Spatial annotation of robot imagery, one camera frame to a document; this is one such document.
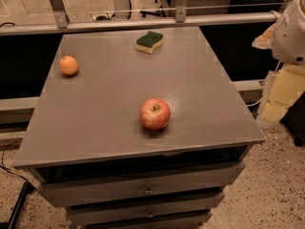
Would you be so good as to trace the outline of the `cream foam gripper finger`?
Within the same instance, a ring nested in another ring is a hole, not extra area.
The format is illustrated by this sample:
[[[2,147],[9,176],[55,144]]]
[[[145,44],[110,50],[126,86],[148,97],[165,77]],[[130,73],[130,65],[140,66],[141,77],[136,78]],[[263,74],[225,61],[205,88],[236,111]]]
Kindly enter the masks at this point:
[[[253,41],[252,46],[260,50],[270,50],[273,46],[274,31],[275,24],[272,24]]]

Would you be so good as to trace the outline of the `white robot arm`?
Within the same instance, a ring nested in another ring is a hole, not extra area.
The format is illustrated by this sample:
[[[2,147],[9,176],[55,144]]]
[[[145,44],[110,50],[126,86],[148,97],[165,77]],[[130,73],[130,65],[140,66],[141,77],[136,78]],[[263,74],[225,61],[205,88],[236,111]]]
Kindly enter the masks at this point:
[[[292,0],[276,22],[260,34],[252,46],[270,49],[273,58],[286,64],[305,64],[305,0]]]

